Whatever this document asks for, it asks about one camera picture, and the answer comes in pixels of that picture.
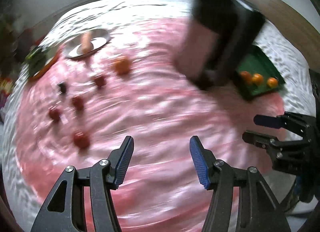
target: silver bolt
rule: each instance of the silver bolt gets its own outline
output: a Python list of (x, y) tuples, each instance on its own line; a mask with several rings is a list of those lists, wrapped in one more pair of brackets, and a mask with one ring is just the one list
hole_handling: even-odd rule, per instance
[(249, 171), (252, 172), (252, 173), (257, 173), (258, 170), (255, 167), (250, 167)]
[(281, 152), (278, 152), (278, 153), (277, 153), (277, 158), (278, 158), (278, 159), (281, 159), (281, 158), (282, 158), (282, 156), (283, 156), (283, 155), (282, 155), (282, 153), (281, 153)]
[(73, 169), (74, 169), (74, 167), (71, 166), (71, 165), (69, 165), (69, 166), (67, 166), (67, 167), (65, 168), (66, 172), (72, 172)]
[(108, 163), (109, 163), (109, 161), (108, 161), (107, 159), (103, 159), (103, 160), (99, 161), (99, 164), (100, 164), (101, 166), (108, 165)]
[(218, 166), (224, 165), (224, 161), (223, 161), (223, 160), (216, 160), (214, 163), (215, 163), (216, 165), (218, 165)]

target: screw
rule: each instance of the screw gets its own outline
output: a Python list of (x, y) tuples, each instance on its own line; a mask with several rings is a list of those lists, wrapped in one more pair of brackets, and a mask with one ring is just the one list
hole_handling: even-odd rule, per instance
[(218, 166), (222, 166), (224, 164), (224, 161), (223, 160), (216, 160), (214, 163)]
[(109, 164), (109, 161), (108, 161), (107, 159), (103, 159), (103, 160), (99, 161), (99, 164), (100, 164), (101, 166), (106, 166), (106, 165)]
[(67, 166), (67, 167), (65, 168), (66, 172), (72, 172), (73, 169), (74, 169), (74, 167), (71, 166), (71, 165), (69, 165), (69, 166)]
[(257, 173), (257, 168), (255, 168), (255, 167), (250, 167), (249, 168), (249, 171), (251, 172), (251, 173)]

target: oval plate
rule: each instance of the oval plate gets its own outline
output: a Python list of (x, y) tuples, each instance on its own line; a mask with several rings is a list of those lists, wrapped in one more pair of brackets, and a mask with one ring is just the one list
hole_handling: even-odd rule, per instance
[(91, 43), (93, 44), (93, 50), (83, 54), (81, 46), (81, 34), (65, 42), (63, 54), (67, 59), (80, 60), (87, 56), (93, 55), (103, 46), (105, 46), (110, 40), (110, 34), (106, 29), (93, 29), (91, 32)]

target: white fabric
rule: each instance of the white fabric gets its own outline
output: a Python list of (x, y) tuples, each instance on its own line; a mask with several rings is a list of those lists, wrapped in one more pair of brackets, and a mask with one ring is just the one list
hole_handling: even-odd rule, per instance
[[(52, 46), (72, 35), (93, 28), (114, 30), (119, 26), (155, 18), (177, 18), (188, 16), (192, 0), (102, 0), (77, 7), (56, 23), (42, 45)], [(302, 54), (294, 48), (276, 29), (267, 22), (256, 39), (258, 46), (274, 63), (286, 81), (280, 92), (286, 111), (315, 116), (315, 99), (312, 95), (308, 64)], [(23, 87), (27, 81), (23, 68), (17, 85), (9, 97), (4, 111), (3, 176), (11, 210), (25, 232), (31, 230), (40, 204), (21, 176), (15, 156), (15, 121)], [(287, 139), (295, 136), (288, 132)], [(265, 176), (278, 200), (282, 200), (292, 186), (294, 177), (272, 171)], [(230, 223), (234, 230), (235, 217)]]

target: blue rubber fingertip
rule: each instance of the blue rubber fingertip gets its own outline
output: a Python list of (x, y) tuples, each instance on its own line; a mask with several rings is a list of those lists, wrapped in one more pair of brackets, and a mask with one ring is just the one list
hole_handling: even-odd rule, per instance
[(198, 174), (199, 182), (204, 186), (205, 189), (208, 189), (210, 186), (208, 166), (194, 138), (190, 139), (189, 148), (193, 164), (195, 165)]
[(133, 154), (134, 149), (134, 143), (133, 139), (131, 138), (129, 141), (129, 144), (127, 145), (126, 149), (124, 150), (124, 153), (121, 157), (121, 159), (118, 162), (118, 165), (116, 167), (116, 175), (115, 175), (115, 184), (118, 187), (121, 185), (124, 181), (125, 174), (127, 173), (127, 169)]

